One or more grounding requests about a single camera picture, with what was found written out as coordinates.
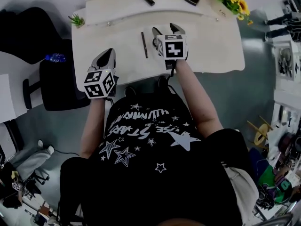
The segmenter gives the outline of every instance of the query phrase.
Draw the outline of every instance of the person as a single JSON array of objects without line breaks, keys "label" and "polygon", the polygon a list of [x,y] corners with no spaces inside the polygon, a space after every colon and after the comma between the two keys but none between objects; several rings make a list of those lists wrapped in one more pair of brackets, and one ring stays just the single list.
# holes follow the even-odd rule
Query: person
[{"label": "person", "polygon": [[291,35],[293,41],[301,41],[301,13],[292,12],[289,14],[284,14],[282,17],[264,21],[264,23],[266,25],[286,25],[285,28],[266,32],[264,34],[264,40],[266,42],[271,38],[289,34]]},{"label": "person", "polygon": [[289,180],[285,178],[290,167],[285,165],[279,171],[273,169],[268,161],[258,150],[252,148],[249,152],[254,178],[258,187],[262,188],[272,201],[271,207],[285,202],[297,202],[301,199],[301,186],[292,187]]},{"label": "person", "polygon": [[61,224],[81,204],[88,226],[239,225],[258,190],[243,136],[223,129],[185,60],[175,66],[188,108],[161,76],[152,94],[128,87],[110,109],[92,99],[81,158],[61,166]]}]

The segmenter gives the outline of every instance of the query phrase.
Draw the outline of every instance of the black cable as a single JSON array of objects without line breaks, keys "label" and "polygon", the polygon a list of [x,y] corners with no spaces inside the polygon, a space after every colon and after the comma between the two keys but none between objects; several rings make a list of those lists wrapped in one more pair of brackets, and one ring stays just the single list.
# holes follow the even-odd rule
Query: black cable
[{"label": "black cable", "polygon": [[61,154],[74,154],[74,155],[77,155],[77,156],[79,156],[77,153],[64,153],[64,152],[61,152],[61,151],[59,151],[59,150],[56,150],[56,149],[55,149],[55,151],[56,151],[56,152],[58,152],[58,153],[61,153]]}]

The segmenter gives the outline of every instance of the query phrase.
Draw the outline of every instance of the flower bouquet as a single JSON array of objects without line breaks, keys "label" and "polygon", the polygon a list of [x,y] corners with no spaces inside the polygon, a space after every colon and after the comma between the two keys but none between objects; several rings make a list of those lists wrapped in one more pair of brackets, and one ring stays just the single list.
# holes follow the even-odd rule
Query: flower bouquet
[{"label": "flower bouquet", "polygon": [[252,24],[250,20],[250,10],[245,0],[215,0],[215,7],[220,15],[229,17],[231,15],[237,16],[239,20],[247,19],[248,25]]}]

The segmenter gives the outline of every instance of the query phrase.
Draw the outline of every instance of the black pants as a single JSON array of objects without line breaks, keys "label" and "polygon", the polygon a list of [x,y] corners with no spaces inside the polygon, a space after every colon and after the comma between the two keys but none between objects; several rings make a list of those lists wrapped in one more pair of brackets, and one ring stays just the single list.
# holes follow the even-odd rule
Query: black pants
[{"label": "black pants", "polygon": [[[282,17],[278,17],[273,20],[269,20],[267,25],[283,25],[285,21],[290,20],[290,19],[292,19],[292,14],[285,14]],[[286,27],[286,28],[281,28],[281,29],[267,32],[267,37],[271,39],[271,38],[289,35],[289,34],[290,34],[290,32]]]}]

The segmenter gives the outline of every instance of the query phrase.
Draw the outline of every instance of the black t-shirt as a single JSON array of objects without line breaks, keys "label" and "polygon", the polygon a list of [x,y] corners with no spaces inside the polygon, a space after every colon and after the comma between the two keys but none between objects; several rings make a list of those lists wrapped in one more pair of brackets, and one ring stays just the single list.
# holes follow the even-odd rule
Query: black t-shirt
[{"label": "black t-shirt", "polygon": [[242,225],[221,164],[249,171],[241,134],[224,129],[204,140],[176,95],[119,100],[104,142],[86,161],[81,203],[88,225],[155,226],[171,218]]}]

